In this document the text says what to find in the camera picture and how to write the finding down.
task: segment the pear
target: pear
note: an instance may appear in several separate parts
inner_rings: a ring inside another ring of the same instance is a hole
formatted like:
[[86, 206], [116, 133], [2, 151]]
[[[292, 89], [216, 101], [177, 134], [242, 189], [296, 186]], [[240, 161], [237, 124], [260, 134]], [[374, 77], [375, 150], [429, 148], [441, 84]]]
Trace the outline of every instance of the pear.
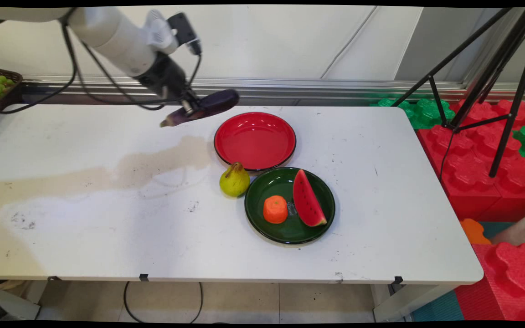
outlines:
[[220, 177], [220, 189], [231, 197], [242, 195], [250, 185], [250, 176], [239, 162], [232, 164]]

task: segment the tripod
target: tripod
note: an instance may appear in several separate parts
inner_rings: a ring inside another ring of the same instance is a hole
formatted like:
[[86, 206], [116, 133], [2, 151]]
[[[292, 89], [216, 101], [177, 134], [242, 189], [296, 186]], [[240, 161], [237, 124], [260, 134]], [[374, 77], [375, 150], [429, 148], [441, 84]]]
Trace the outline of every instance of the tripod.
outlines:
[[[497, 116], [496, 118], [490, 118], [488, 120], [483, 120], [465, 126], [461, 126], [461, 123], [463, 123], [463, 120], [465, 120], [467, 114], [469, 114], [469, 111], [471, 110], [476, 100], [478, 100], [479, 103], [483, 103], [483, 101], [491, 91], [492, 87], [494, 86], [495, 82], [498, 80], [500, 73], [504, 70], [504, 67], [506, 66], [506, 64], [508, 64], [510, 58], [512, 58], [517, 48], [519, 48], [522, 41], [525, 39], [525, 10], [517, 20], [516, 24], [512, 27], [511, 31], [509, 31], [508, 35], [506, 36], [502, 44], [499, 46], [497, 52], [491, 58], [490, 62], [488, 62], [486, 68], [483, 70], [483, 72], [480, 73], [479, 78], [471, 88], [471, 92], [469, 93], [467, 98], [465, 98], [463, 105], [458, 110], [453, 120], [450, 122], [447, 122], [447, 119], [444, 115], [443, 107], [441, 106], [441, 100], [439, 97], [439, 92], [437, 91], [433, 75], [439, 72], [440, 69], [442, 69], [446, 64], [448, 64], [458, 54], [460, 54], [462, 50], [467, 48], [467, 46], [469, 46], [480, 35], [487, 31], [492, 25], [494, 25], [494, 23], [496, 23], [496, 21], [500, 20], [500, 18], [506, 15], [506, 13], [508, 13], [511, 9], [512, 8], [501, 9], [490, 20], [488, 20], [487, 23], [485, 23], [482, 27], [475, 31], [475, 33], [469, 36], [468, 39], [466, 39], [460, 46], [458, 46], [453, 52], [451, 52], [446, 58], [444, 58], [444, 60], [437, 64], [435, 68], [433, 68], [429, 73], [427, 73], [427, 75], [425, 75], [425, 77], [423, 77], [413, 87], [411, 87], [411, 89], [409, 89], [402, 97], [400, 97], [400, 99], [396, 100], [396, 102], [392, 104], [392, 106], [394, 107], [398, 106], [402, 101], [408, 98], [408, 96], [412, 95], [413, 92], [415, 92], [419, 87], [421, 87], [426, 81], [429, 81], [429, 83], [431, 84], [433, 95], [435, 96], [435, 102], [437, 104], [437, 107], [439, 108], [439, 113], [442, 121], [441, 126], [451, 129], [453, 131], [453, 134], [459, 133], [464, 129], [474, 128], [480, 125], [489, 124], [500, 120], [506, 120], [504, 132], [502, 133], [502, 137], [499, 141], [498, 150], [495, 154], [494, 161], [492, 162], [491, 169], [489, 170], [490, 177], [495, 177], [495, 175], [498, 172], [499, 163], [502, 160], [502, 156], [504, 155], [506, 143], [508, 142], [508, 138], [510, 136], [510, 133], [512, 132], [512, 127], [521, 103], [521, 98], [525, 92], [525, 67], [522, 72], [520, 83], [518, 84], [516, 95], [514, 96], [509, 114]], [[444, 159], [443, 163], [441, 164], [441, 174], [443, 172], [443, 164]]]

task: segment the table leg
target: table leg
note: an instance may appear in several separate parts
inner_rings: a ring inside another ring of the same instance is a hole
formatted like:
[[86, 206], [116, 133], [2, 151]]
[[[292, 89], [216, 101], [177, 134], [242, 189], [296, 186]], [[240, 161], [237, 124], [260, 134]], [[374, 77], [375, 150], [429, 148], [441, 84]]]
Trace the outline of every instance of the table leg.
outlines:
[[394, 321], [410, 315], [423, 305], [452, 291], [458, 285], [405, 285], [386, 299], [380, 297], [375, 303], [374, 317], [376, 322]]
[[25, 320], [34, 320], [40, 306], [21, 297], [17, 297], [12, 293], [2, 291], [0, 289], [0, 307], [7, 311], [10, 317], [20, 318]]

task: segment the basket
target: basket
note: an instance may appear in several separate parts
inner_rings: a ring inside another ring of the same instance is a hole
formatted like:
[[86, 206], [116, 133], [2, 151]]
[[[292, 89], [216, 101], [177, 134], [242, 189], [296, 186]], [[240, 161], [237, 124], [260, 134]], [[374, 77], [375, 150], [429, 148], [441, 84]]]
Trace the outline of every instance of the basket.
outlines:
[[21, 81], [23, 81], [23, 77], [21, 77], [21, 74], [16, 72], [10, 72], [6, 71], [4, 69], [0, 69], [0, 75], [5, 76], [8, 79], [12, 79], [14, 81], [14, 84], [11, 86], [9, 91], [0, 98], [0, 113], [4, 108], [11, 104], [20, 103], [22, 102], [21, 99]]

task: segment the green plate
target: green plate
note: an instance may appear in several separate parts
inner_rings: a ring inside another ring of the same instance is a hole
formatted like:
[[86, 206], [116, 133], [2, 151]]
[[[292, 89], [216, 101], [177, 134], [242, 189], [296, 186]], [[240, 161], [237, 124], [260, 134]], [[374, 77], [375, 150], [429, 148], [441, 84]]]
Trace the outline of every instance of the green plate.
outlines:
[[[244, 209], [248, 220], [263, 236], [285, 244], [302, 244], [319, 238], [334, 220], [335, 201], [329, 187], [316, 175], [305, 171], [309, 183], [327, 220], [322, 226], [307, 226], [300, 219], [293, 203], [293, 181], [298, 168], [277, 168], [258, 176], [246, 191]], [[289, 207], [289, 216], [281, 224], [271, 224], [264, 219], [264, 201], [273, 195], [283, 196]]]

